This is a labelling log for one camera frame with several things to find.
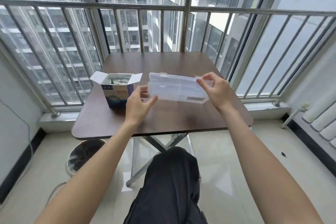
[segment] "brown tabletop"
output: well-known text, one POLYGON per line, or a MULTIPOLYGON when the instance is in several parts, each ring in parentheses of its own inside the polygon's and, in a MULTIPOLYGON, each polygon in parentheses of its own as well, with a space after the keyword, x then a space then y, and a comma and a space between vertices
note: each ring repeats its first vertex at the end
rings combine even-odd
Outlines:
MULTIPOLYGON (((101 70, 105 73, 143 73, 138 85, 146 85, 150 72, 195 77, 215 72, 216 67, 203 52, 126 52, 110 54, 101 70)), ((231 90, 233 106, 247 125, 253 118, 231 90)), ((77 139, 109 138, 125 120, 124 109, 110 109, 102 87, 95 83, 73 128, 77 139)), ((210 101, 204 104, 158 100, 134 136, 224 130, 227 126, 210 101)))

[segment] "trash can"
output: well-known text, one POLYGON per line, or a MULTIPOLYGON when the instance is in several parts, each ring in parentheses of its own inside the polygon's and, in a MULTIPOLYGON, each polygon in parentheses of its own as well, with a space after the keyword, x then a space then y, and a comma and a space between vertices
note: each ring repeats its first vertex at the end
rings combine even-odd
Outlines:
POLYGON ((66 162, 67 174, 72 177, 105 143, 103 139, 93 139, 77 145, 66 162))

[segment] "left hand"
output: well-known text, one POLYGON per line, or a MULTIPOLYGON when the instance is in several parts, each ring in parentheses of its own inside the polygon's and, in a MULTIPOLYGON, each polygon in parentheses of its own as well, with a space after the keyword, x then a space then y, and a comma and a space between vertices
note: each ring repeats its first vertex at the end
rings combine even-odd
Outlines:
POLYGON ((147 116, 149 109, 157 101, 158 96, 153 96, 148 102, 143 103, 141 98, 149 98, 148 86, 137 86, 129 96, 126 103, 125 122, 138 126, 147 116))

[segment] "blue and white box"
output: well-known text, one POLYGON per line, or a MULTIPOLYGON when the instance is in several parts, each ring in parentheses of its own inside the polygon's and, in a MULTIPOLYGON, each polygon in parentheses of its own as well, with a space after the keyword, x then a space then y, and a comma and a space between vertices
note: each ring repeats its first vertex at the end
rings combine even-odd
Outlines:
POLYGON ((90 80, 97 82, 101 85, 106 101, 110 108, 125 107, 128 97, 134 91, 134 83, 140 82, 141 74, 107 74, 96 71, 90 80), (123 77, 130 77, 127 85, 107 85, 108 79, 120 79, 123 77))

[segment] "plastic case lid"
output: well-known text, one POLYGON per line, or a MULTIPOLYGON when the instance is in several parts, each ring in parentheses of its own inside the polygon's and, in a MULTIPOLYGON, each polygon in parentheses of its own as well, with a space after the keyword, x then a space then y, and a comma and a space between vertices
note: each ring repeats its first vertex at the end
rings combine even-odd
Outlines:
MULTIPOLYGON (((209 97, 196 82, 196 77, 170 75, 167 73, 149 73, 148 93, 157 95, 159 99, 191 103, 205 103, 209 97)), ((205 81, 212 87, 212 81, 205 81)))

